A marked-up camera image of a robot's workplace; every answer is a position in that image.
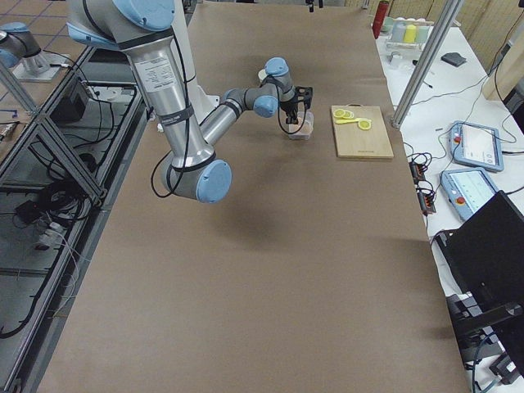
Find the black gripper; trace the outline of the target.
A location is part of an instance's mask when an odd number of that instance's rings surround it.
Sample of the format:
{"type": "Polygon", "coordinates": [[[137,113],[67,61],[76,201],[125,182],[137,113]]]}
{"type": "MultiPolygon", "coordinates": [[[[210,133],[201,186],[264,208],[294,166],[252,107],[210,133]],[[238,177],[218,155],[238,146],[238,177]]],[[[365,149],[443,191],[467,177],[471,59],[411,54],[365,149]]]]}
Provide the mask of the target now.
{"type": "Polygon", "coordinates": [[[306,0],[306,5],[309,11],[314,11],[316,7],[322,9],[324,7],[324,0],[306,0]]]}
{"type": "Polygon", "coordinates": [[[280,99],[280,107],[286,114],[287,124],[298,124],[298,106],[303,105],[304,111],[311,108],[314,90],[312,87],[293,86],[288,92],[284,93],[280,99]]]}

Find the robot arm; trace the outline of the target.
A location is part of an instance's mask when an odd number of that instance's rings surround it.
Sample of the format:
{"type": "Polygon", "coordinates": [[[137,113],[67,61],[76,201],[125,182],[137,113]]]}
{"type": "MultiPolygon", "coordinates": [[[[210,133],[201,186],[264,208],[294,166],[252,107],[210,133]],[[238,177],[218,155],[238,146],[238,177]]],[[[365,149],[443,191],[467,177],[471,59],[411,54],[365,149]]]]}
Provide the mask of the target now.
{"type": "Polygon", "coordinates": [[[283,111],[286,124],[301,127],[298,107],[311,106],[313,89],[295,85],[286,61],[274,57],[258,87],[229,90],[205,110],[208,99],[198,91],[180,1],[70,1],[67,28],[78,43],[126,55],[171,147],[160,161],[169,195],[202,203],[222,200],[232,171],[217,159],[214,144],[242,113],[270,118],[283,111]]]}

